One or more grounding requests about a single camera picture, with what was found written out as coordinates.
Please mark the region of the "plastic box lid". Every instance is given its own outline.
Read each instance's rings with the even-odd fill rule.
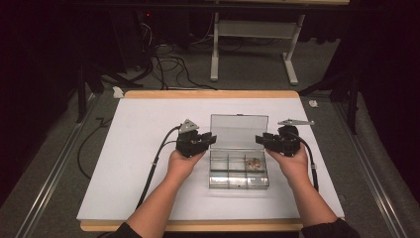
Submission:
[[[256,143],[256,135],[266,132],[268,116],[264,115],[211,115],[211,132],[217,136],[211,150],[263,150]]]

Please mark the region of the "sleeve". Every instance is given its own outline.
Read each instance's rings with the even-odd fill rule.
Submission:
[[[129,224],[124,222],[115,232],[107,236],[107,238],[142,238],[137,234]]]
[[[337,219],[333,223],[323,223],[302,228],[305,238],[360,238],[357,230],[351,227],[346,221]]]

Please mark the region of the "metal rail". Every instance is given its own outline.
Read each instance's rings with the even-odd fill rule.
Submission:
[[[382,213],[383,219],[385,220],[386,225],[388,226],[389,232],[392,234],[392,237],[395,238],[407,238],[404,228],[401,225],[401,222],[395,213],[393,205],[386,194],[383,186],[381,185],[379,179],[374,172],[373,167],[371,166],[368,156],[365,154],[365,151],[356,135],[353,134],[349,128],[346,120],[346,112],[343,106],[340,103],[333,103],[333,106],[339,115],[343,127],[346,129],[350,140],[352,141],[356,152],[358,153],[362,171],[365,178],[367,179],[367,185],[369,186],[374,200],[376,201],[377,207]]]
[[[67,141],[65,142],[64,147],[62,148],[55,165],[50,172],[46,182],[44,183],[43,187],[41,188],[37,199],[35,200],[34,204],[32,205],[31,210],[28,212],[27,217],[25,218],[24,222],[22,223],[18,233],[16,234],[16,238],[24,238],[24,237],[31,237],[32,233],[37,226],[38,221],[40,220],[41,216],[46,209],[50,198],[53,196],[53,192],[59,182],[59,179],[62,176],[62,173],[65,170],[65,167],[70,159],[70,152],[73,149],[73,146],[80,134],[87,118],[89,117],[91,111],[97,105],[99,100],[99,96],[90,96],[90,103],[86,113],[86,116],[80,123],[77,123],[73,128],[70,136],[68,137]]]

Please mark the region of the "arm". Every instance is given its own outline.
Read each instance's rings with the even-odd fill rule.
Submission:
[[[338,217],[312,186],[308,175],[306,150],[302,144],[300,147],[292,158],[270,150],[266,151],[278,161],[282,172],[287,177],[303,226],[333,223]]]
[[[162,237],[178,190],[204,154],[188,159],[177,150],[170,154],[163,181],[127,220],[136,233],[144,238]]]

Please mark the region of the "wooden edge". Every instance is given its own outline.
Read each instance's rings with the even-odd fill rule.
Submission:
[[[125,98],[299,98],[292,90],[132,90]]]
[[[82,220],[83,231],[116,231],[124,221]],[[269,220],[217,220],[217,221],[168,221],[166,231],[217,232],[217,231],[299,231],[300,219]]]

